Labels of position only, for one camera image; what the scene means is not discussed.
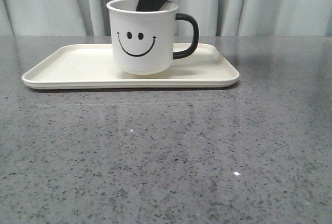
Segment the white smiley mug black handle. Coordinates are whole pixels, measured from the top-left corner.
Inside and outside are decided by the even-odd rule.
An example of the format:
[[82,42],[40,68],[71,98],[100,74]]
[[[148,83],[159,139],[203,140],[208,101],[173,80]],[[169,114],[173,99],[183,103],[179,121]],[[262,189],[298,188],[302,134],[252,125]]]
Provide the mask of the white smiley mug black handle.
[[[194,17],[178,13],[178,5],[167,2],[159,11],[136,11],[139,0],[114,0],[107,3],[113,45],[113,58],[122,71],[149,75],[169,68],[173,60],[192,55],[199,42],[199,27]],[[177,21],[191,24],[190,46],[173,50]]]

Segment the cream rectangular plastic tray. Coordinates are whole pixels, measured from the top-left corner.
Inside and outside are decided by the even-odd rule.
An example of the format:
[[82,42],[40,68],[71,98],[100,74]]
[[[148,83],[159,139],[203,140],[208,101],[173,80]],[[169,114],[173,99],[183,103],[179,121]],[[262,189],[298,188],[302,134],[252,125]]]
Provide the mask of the cream rectangular plastic tray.
[[174,60],[157,74],[135,75],[114,63],[111,44],[76,44],[58,49],[22,76],[30,88],[223,88],[235,84],[239,72],[212,45],[199,44],[189,57]]

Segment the grey pleated curtain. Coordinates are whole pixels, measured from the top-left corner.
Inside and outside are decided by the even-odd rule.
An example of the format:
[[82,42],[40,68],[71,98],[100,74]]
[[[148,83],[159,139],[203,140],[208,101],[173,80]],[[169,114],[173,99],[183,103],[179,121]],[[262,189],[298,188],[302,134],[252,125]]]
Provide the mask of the grey pleated curtain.
[[[108,36],[112,0],[1,0],[3,36]],[[331,0],[172,0],[201,36],[329,36]]]

